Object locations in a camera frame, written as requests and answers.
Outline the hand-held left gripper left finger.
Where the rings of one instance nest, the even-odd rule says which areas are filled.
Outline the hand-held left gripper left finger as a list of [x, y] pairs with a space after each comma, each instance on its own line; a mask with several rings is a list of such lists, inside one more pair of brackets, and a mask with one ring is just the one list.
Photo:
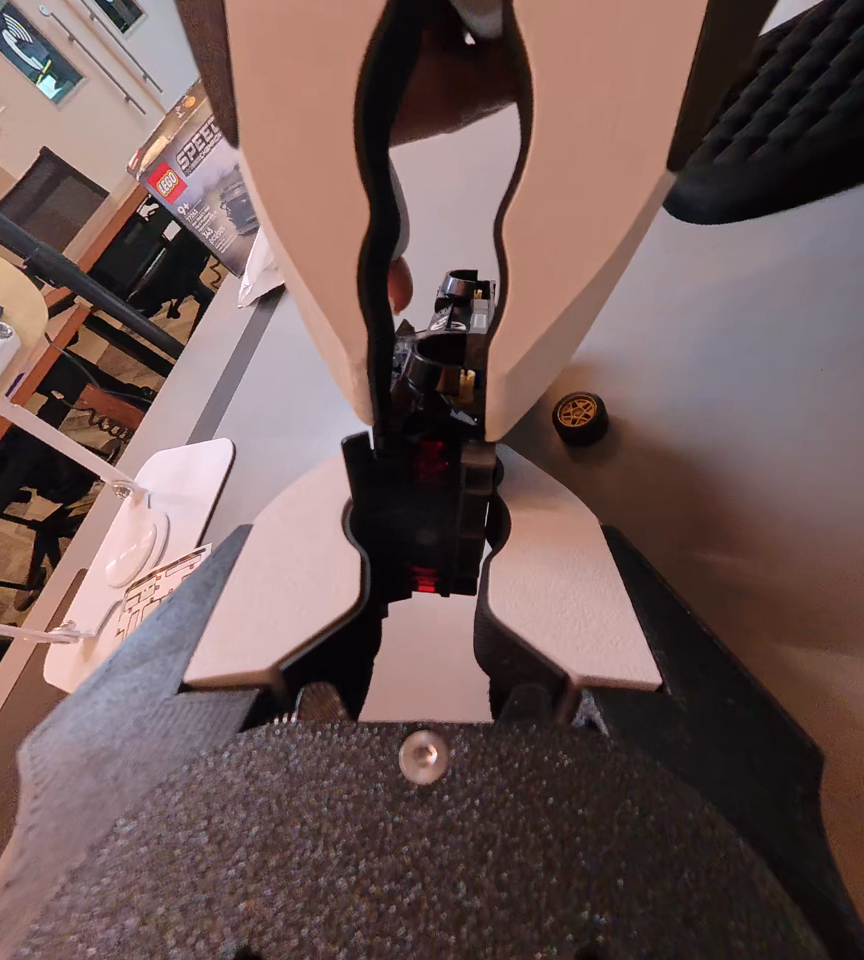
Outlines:
[[185, 672], [194, 690], [286, 694], [285, 671], [364, 608], [369, 560], [349, 528], [341, 453], [258, 515]]

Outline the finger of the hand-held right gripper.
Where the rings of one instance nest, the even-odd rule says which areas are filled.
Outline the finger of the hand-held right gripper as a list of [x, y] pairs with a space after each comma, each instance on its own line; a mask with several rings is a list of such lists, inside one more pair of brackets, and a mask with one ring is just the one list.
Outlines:
[[503, 438], [570, 363], [671, 186], [667, 155], [706, 2], [511, 2], [532, 125], [501, 225], [486, 368]]
[[371, 221], [363, 85], [398, 43], [399, 2], [232, 1], [226, 25], [246, 185], [318, 354], [362, 422], [370, 383], [360, 293]]

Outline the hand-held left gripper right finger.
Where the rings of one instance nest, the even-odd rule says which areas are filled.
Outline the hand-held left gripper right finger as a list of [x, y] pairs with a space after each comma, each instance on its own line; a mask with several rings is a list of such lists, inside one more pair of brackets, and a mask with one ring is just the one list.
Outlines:
[[499, 677], [496, 657], [521, 652], [577, 689], [658, 690], [660, 671], [593, 511], [520, 454], [498, 458], [503, 524], [478, 600], [499, 643], [478, 645], [480, 665]]

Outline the black lego car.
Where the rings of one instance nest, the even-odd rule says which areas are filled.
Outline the black lego car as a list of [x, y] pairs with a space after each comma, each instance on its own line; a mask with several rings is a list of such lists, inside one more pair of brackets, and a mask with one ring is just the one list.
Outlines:
[[428, 327], [394, 334], [372, 438], [342, 443], [350, 530], [380, 604], [477, 592], [499, 473], [485, 425], [495, 292], [476, 270], [448, 272]]

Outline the black lego wheel gold hub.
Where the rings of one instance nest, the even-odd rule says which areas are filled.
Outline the black lego wheel gold hub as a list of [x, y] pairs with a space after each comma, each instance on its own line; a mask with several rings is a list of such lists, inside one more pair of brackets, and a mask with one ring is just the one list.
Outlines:
[[609, 426], [605, 402], [587, 390], [563, 396], [553, 409], [551, 421], [562, 443], [577, 449], [599, 442]]

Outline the black lego set box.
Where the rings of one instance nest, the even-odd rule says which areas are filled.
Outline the black lego set box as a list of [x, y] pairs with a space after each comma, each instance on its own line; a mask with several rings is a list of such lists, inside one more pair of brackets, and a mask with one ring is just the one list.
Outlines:
[[243, 276], [259, 219], [238, 151], [219, 128], [200, 78], [135, 152], [127, 170], [228, 271]]

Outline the person's right hand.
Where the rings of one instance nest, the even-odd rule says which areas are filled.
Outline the person's right hand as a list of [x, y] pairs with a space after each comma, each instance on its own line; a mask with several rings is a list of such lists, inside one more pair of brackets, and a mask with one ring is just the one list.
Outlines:
[[497, 114], [518, 98], [518, 79], [503, 39], [465, 41], [444, 23], [422, 34], [414, 70], [390, 132], [390, 146], [451, 134]]

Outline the black dimpled wrist rest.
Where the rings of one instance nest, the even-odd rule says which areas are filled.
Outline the black dimpled wrist rest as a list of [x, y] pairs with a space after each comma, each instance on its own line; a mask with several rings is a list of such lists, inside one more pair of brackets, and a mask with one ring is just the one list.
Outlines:
[[861, 184], [864, 1], [826, 1], [759, 37], [664, 208], [724, 225]]

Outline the white sticker sheet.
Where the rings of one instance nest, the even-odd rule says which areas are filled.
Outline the white sticker sheet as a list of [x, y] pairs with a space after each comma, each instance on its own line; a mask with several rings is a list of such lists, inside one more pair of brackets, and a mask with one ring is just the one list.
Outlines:
[[162, 564], [126, 586], [102, 621], [95, 655], [108, 659], [210, 556], [211, 543]]

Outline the clear plastic parts bag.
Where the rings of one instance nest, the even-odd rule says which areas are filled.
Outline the clear plastic parts bag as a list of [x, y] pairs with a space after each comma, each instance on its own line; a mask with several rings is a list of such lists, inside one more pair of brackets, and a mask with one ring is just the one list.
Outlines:
[[255, 235], [246, 260], [237, 305], [246, 308], [284, 285], [274, 251], [262, 228]]

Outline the white booklet stand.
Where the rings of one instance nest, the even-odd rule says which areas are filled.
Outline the white booklet stand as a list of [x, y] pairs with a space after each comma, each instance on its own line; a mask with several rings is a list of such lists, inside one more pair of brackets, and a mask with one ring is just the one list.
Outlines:
[[0, 421], [101, 471], [105, 487], [19, 628], [0, 625], [16, 643], [51, 642], [46, 683], [75, 691], [120, 646], [126, 592], [160, 567], [187, 572], [184, 557], [198, 549], [235, 457], [233, 441], [214, 436], [222, 419], [212, 403], [222, 373], [256, 307], [237, 306], [227, 282], [190, 336], [126, 449], [123, 465], [102, 464], [82, 445], [44, 424], [6, 394], [15, 373], [2, 367]]

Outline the black tripod stand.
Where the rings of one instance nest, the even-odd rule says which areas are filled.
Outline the black tripod stand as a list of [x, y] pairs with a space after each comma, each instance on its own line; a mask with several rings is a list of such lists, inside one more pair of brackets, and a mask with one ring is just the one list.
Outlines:
[[183, 344], [171, 334], [108, 291], [57, 249], [34, 237], [1, 212], [0, 245], [21, 258], [34, 276], [54, 287], [69, 289], [172, 359], [177, 360], [182, 354]]

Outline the black office chair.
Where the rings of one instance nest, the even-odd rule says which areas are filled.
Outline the black office chair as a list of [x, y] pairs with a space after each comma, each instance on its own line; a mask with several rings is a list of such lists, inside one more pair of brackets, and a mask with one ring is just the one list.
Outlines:
[[0, 212], [35, 238], [63, 252], [109, 192], [49, 147], [0, 199]]

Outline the dark phone icon sign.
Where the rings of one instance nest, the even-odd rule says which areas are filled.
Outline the dark phone icon sign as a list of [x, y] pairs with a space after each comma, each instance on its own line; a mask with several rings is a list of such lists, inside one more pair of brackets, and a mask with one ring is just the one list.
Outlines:
[[0, 53], [55, 104], [83, 82], [78, 69], [11, 2], [0, 1]]

